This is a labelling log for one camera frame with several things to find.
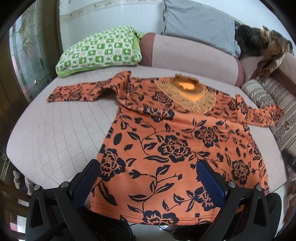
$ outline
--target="wooden chair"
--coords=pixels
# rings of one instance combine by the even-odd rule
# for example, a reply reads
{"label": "wooden chair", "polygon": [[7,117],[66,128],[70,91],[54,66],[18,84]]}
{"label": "wooden chair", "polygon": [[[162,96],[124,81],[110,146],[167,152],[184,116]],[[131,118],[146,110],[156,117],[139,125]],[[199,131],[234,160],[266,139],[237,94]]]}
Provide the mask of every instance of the wooden chair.
{"label": "wooden chair", "polygon": [[25,234],[10,229],[10,213],[27,217],[28,207],[18,203],[30,202],[30,196],[0,180],[0,237],[3,240],[25,240]]}

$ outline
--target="blue gripper pad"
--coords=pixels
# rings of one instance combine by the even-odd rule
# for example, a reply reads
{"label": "blue gripper pad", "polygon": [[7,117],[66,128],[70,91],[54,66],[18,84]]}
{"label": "blue gripper pad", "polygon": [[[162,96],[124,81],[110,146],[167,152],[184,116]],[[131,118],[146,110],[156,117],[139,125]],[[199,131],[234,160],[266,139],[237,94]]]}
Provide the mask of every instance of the blue gripper pad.
{"label": "blue gripper pad", "polygon": [[215,172],[211,170],[212,171],[211,173],[208,167],[202,161],[198,161],[196,165],[196,173],[198,175],[198,178],[201,180],[204,188],[208,192],[212,202],[217,207],[223,208],[226,203],[225,191],[219,185],[214,175],[212,175],[212,173],[215,173]]}
{"label": "blue gripper pad", "polygon": [[77,173],[71,181],[72,205],[75,209],[82,207],[89,195],[100,171],[100,163],[92,159],[80,173]]}

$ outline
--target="green patterned pillow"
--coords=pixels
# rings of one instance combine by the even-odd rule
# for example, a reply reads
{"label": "green patterned pillow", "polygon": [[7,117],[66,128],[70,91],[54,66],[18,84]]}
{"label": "green patterned pillow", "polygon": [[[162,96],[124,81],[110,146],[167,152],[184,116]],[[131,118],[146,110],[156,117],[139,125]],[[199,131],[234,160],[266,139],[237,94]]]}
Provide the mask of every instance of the green patterned pillow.
{"label": "green patterned pillow", "polygon": [[132,27],[116,27],[93,34],[68,48],[56,65],[57,75],[120,65],[135,65],[142,59],[139,39]]}

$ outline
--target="screw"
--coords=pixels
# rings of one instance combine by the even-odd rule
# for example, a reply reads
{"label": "screw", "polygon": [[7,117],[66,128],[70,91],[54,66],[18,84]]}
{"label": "screw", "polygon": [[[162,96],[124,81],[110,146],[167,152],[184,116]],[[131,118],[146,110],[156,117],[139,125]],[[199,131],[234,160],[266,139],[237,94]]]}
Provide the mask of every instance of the screw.
{"label": "screw", "polygon": [[237,185],[235,184],[235,182],[229,182],[228,186],[230,186],[231,188],[235,188]]}
{"label": "screw", "polygon": [[258,191],[262,191],[262,187],[261,187],[260,185],[257,185],[257,186],[256,186],[256,189],[257,189]]}
{"label": "screw", "polygon": [[38,191],[39,188],[40,188],[40,185],[35,185],[35,186],[34,186],[34,190],[35,190],[35,191]]}
{"label": "screw", "polygon": [[62,182],[61,187],[62,188],[66,188],[67,186],[69,186],[68,182]]}

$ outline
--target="floor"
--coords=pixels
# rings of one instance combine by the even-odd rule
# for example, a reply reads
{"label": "floor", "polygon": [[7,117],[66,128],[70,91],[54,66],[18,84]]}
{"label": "floor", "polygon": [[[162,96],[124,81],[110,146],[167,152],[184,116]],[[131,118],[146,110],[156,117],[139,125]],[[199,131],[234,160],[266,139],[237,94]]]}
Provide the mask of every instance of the floor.
{"label": "floor", "polygon": [[[284,213],[285,210],[287,209],[287,190],[289,187],[289,183],[283,185],[280,187],[278,190],[275,192],[280,195],[282,199],[282,213],[281,213],[281,220],[280,224],[278,227],[278,231],[283,227],[283,218],[284,218]],[[27,205],[28,203],[19,200],[20,204]],[[18,232],[25,232],[25,226],[26,226],[26,218],[24,217],[17,217],[17,231]],[[131,226],[131,229],[133,230],[133,233],[137,237],[137,241],[174,241],[175,239],[173,238],[173,231],[176,230],[176,226],[149,226],[149,225],[141,225],[141,224],[136,224]]]}

